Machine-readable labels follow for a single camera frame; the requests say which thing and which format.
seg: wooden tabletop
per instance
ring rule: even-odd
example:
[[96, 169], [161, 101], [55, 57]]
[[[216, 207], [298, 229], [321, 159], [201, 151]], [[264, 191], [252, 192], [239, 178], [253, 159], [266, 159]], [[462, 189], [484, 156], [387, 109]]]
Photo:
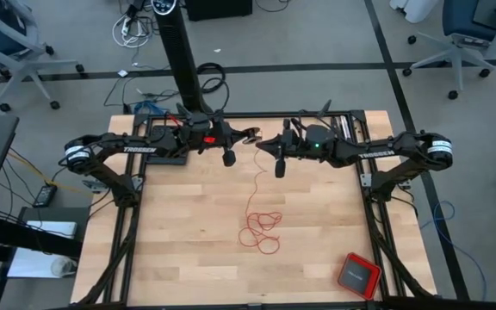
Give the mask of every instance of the wooden tabletop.
[[[367, 111], [371, 139], [392, 135], [385, 111]], [[260, 127], [263, 138], [282, 131], [282, 119], [234, 119], [234, 128]], [[313, 123], [304, 119], [304, 123]], [[109, 131], [131, 133], [132, 116], [114, 116]], [[327, 163], [287, 160], [286, 176], [274, 176], [275, 160], [255, 146], [238, 143], [237, 162], [222, 164], [222, 150], [190, 153], [185, 166], [149, 165], [140, 210], [133, 259], [129, 306], [361, 301], [336, 284], [345, 257], [355, 252], [373, 261], [355, 165], [333, 169]], [[105, 164], [119, 173], [126, 154]], [[282, 214], [269, 236], [280, 249], [264, 255], [239, 243], [253, 241], [239, 231], [248, 213]], [[399, 158], [377, 160], [389, 170]], [[395, 190], [394, 196], [408, 200]], [[92, 208], [97, 210], [111, 198]], [[424, 288], [435, 292], [430, 266], [412, 208], [400, 201], [387, 204], [401, 261]], [[84, 297], [107, 265], [117, 208], [110, 205], [90, 220], [78, 266], [72, 301]], [[273, 251], [276, 243], [262, 243]], [[117, 272], [121, 279], [122, 269]], [[385, 273], [390, 274], [387, 264]], [[389, 285], [395, 293], [394, 285]], [[115, 285], [119, 294], [120, 281]]]

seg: wheel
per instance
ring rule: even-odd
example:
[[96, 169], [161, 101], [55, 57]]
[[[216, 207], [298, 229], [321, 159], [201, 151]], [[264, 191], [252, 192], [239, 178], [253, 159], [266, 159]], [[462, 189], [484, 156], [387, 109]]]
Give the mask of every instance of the wheel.
[[10, 111], [10, 106], [7, 103], [1, 103], [0, 104], [0, 111], [2, 111], [2, 112], [9, 112]]
[[417, 37], [415, 37], [414, 35], [411, 35], [410, 37], [408, 37], [406, 39], [407, 43], [409, 43], [410, 45], [413, 45], [414, 43], [417, 42]]
[[55, 50], [52, 46], [45, 46], [45, 53], [49, 54], [49, 56], [53, 56], [55, 54]]
[[7, 68], [0, 68], [0, 74], [4, 78], [10, 78], [10, 71]]
[[51, 104], [51, 109], [60, 109], [60, 103], [59, 102], [53, 101], [49, 104]]
[[456, 98], [458, 98], [458, 91], [456, 90], [450, 91], [448, 97], [450, 100], [455, 100]]
[[489, 73], [491, 73], [491, 71], [489, 69], [483, 69], [480, 72], [480, 77], [481, 78], [487, 78], [487, 77], [489, 77]]

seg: office chair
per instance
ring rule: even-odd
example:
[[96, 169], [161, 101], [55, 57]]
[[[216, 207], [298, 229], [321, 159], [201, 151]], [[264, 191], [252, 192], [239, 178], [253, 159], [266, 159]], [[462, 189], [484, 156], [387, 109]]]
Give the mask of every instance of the office chair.
[[[479, 50], [485, 59], [490, 59], [496, 54], [496, 30], [474, 22], [474, 13], [479, 1], [445, 0], [443, 4], [443, 33], [450, 36], [452, 41], [444, 42], [427, 34], [418, 33], [420, 37], [442, 51], [411, 65], [410, 68], [403, 71], [403, 75], [408, 77], [412, 74], [412, 69], [437, 61], [440, 62], [439, 66], [442, 66], [448, 60], [453, 66], [458, 90], [463, 90], [462, 61], [484, 67], [485, 69], [480, 72], [480, 77], [486, 78], [489, 76], [494, 66], [466, 50], [466, 48]], [[409, 44], [414, 44], [415, 42], [415, 36], [412, 35], [408, 38]], [[454, 100], [457, 97], [457, 90], [449, 92], [449, 99]]]
[[38, 70], [76, 65], [76, 71], [82, 73], [84, 67], [76, 60], [38, 61], [44, 53], [53, 55], [54, 50], [40, 41], [32, 10], [18, 0], [0, 0], [0, 74], [9, 80], [0, 95], [1, 111], [10, 111], [3, 99], [26, 77], [34, 80], [52, 109], [60, 108], [41, 83]]

